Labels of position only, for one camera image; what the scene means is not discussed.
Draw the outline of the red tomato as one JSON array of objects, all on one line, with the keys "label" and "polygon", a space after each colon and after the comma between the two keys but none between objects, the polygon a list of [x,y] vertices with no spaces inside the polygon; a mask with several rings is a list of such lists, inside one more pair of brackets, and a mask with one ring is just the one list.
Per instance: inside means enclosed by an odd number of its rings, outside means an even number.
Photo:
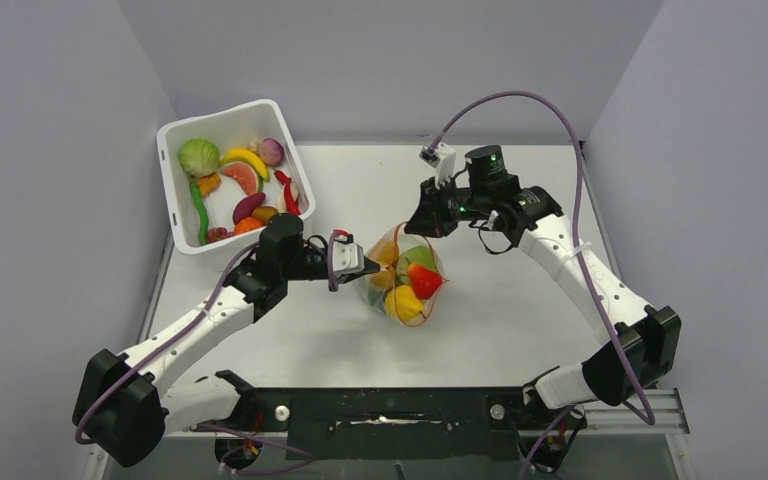
[{"label": "red tomato", "polygon": [[419,300],[431,299],[445,283],[445,279],[435,270],[420,263],[411,263],[407,268],[411,288]]}]

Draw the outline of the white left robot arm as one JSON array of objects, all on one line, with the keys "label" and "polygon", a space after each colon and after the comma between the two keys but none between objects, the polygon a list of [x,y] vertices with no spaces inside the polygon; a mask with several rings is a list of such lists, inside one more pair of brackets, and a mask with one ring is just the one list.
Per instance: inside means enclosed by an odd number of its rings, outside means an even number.
[{"label": "white left robot arm", "polygon": [[325,248],[303,236],[291,214],[271,218],[254,244],[235,254],[213,290],[178,320],[119,354],[88,362],[72,421],[75,440],[96,444],[121,466],[145,459],[169,433],[229,418],[248,385],[232,372],[175,383],[190,367],[278,305],[292,281],[324,280],[331,292],[381,266],[351,234],[336,230]]}]

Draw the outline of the yellow pear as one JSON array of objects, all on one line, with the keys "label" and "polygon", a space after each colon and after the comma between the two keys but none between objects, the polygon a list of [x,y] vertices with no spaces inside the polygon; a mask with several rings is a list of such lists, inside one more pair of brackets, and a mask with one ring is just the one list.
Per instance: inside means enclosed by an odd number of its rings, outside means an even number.
[{"label": "yellow pear", "polygon": [[425,307],[409,285],[398,285],[390,290],[384,302],[386,314],[405,325],[414,325],[425,319]]}]

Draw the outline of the green round fruit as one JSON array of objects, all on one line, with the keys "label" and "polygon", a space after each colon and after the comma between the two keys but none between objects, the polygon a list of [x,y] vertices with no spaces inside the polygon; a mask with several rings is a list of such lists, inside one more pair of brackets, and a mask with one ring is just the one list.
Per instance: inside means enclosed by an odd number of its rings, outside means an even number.
[{"label": "green round fruit", "polygon": [[406,277],[409,265],[414,263],[420,264],[433,272],[439,272],[435,254],[428,246],[419,245],[404,250],[401,253],[395,267],[397,276]]}]

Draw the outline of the clear orange zip bag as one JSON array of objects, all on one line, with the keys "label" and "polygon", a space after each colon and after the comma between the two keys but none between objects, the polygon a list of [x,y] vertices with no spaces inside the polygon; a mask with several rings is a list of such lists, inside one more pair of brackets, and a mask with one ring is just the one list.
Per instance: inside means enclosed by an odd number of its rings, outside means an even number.
[{"label": "clear orange zip bag", "polygon": [[430,319],[448,278],[431,241],[409,234],[404,222],[389,229],[367,256],[380,270],[363,277],[357,291],[373,312],[409,328]]}]

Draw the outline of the yellow lemon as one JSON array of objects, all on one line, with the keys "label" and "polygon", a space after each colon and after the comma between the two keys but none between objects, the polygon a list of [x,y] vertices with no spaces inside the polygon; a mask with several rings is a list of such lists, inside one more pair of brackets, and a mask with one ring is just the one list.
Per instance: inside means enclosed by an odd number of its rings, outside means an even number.
[{"label": "yellow lemon", "polygon": [[392,266],[385,266],[383,270],[368,277],[369,286],[376,290],[386,292],[396,285],[396,272]]}]

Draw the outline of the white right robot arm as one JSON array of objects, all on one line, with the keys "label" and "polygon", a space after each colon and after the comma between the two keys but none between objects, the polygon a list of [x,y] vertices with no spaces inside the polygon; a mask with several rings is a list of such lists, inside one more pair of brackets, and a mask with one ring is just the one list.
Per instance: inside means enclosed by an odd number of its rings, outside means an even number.
[{"label": "white right robot arm", "polygon": [[601,345],[590,358],[554,368],[525,386],[522,411],[528,422],[548,426],[563,407],[574,404],[618,406],[672,370],[682,326],[677,313],[655,308],[626,286],[574,234],[570,219],[544,188],[523,187],[508,172],[500,146],[467,153],[466,187],[456,184],[454,148],[423,148],[419,156],[435,174],[421,183],[406,232],[443,238],[468,222],[502,233],[562,289]]}]

